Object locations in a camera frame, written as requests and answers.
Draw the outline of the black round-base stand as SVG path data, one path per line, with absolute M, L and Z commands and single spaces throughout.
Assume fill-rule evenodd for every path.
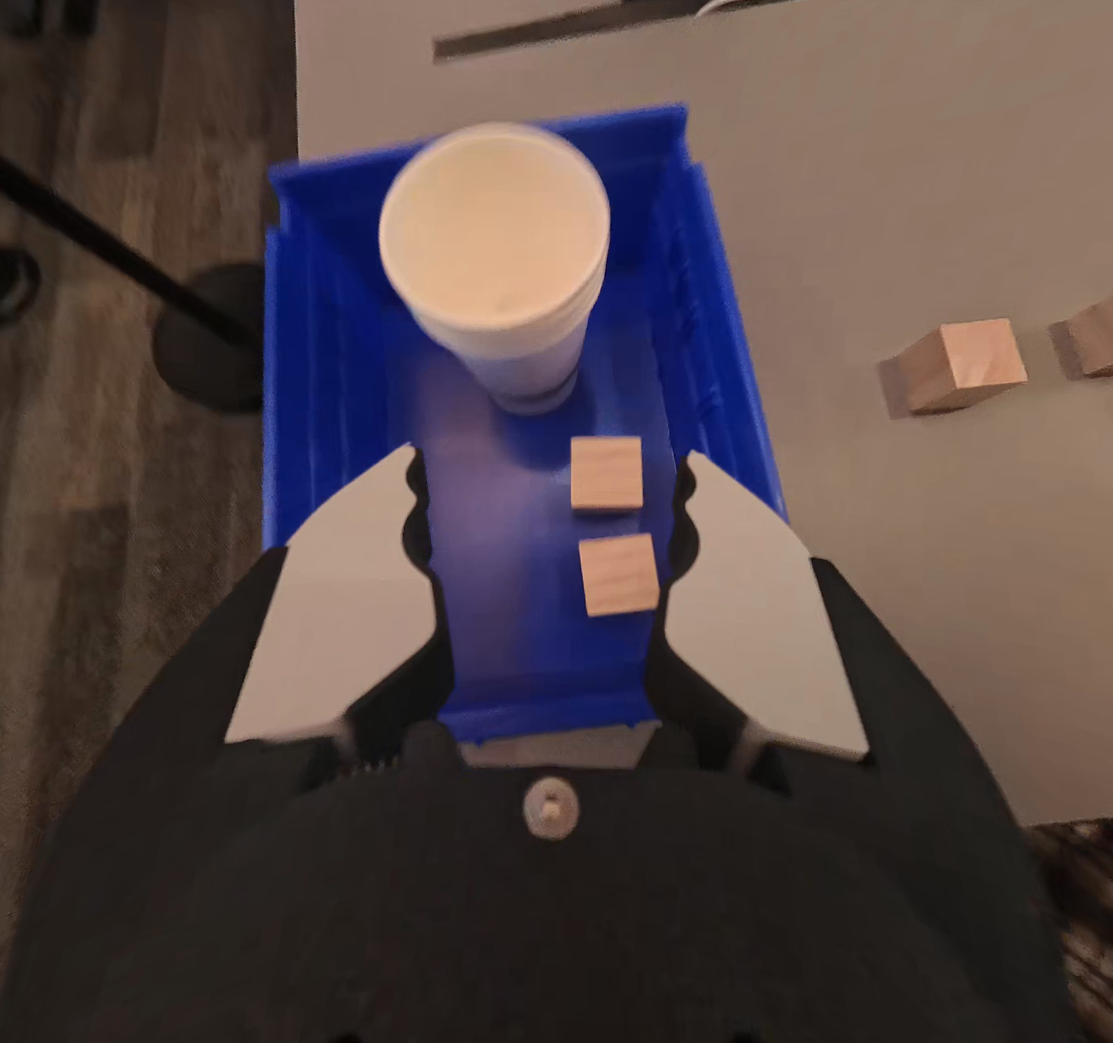
M 174 393 L 220 413 L 262 410 L 263 266 L 216 265 L 180 283 L 6 157 L 1 191 L 8 201 L 161 301 L 151 356 Z
M 1 247 L 1 326 L 20 319 L 37 299 L 42 282 L 39 263 L 18 247 Z

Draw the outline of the wooden cube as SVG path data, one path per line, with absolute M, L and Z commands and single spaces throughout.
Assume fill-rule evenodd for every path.
M 1048 326 L 1050 342 L 1070 381 L 1112 377 L 1112 298 Z
M 879 364 L 893 420 L 946 415 L 1028 382 L 1007 318 L 940 324 Z
M 592 537 L 577 548 L 589 618 L 656 611 L 660 583 L 650 533 Z
M 626 513 L 646 503 L 641 437 L 571 437 L 570 504 L 584 513 Z

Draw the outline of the blue plastic bin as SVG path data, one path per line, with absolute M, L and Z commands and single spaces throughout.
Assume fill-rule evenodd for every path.
M 611 206 L 605 283 L 558 409 L 498 409 L 421 329 L 380 258 L 380 216 L 429 138 L 270 169 L 263 545 L 410 443 L 424 454 L 432 565 L 449 614 L 459 742 L 653 719 L 652 616 L 589 618 L 579 542 L 650 533 L 662 579 L 674 466 L 701 451 L 786 519 L 784 488 L 715 199 L 682 104 L 544 124 Z M 571 437 L 641 437 L 646 503 L 571 506 Z

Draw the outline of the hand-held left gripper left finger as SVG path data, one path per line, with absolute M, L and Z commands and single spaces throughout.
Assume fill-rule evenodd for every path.
M 454 688 L 431 567 L 424 456 L 405 443 L 341 488 L 288 540 L 227 744 L 329 738 L 381 765 Z

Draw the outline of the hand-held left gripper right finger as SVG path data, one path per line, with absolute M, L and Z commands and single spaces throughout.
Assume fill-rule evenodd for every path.
M 698 765 L 749 773 L 769 747 L 870 754 L 812 555 L 784 518 L 700 452 L 676 472 L 670 577 L 646 695 Z

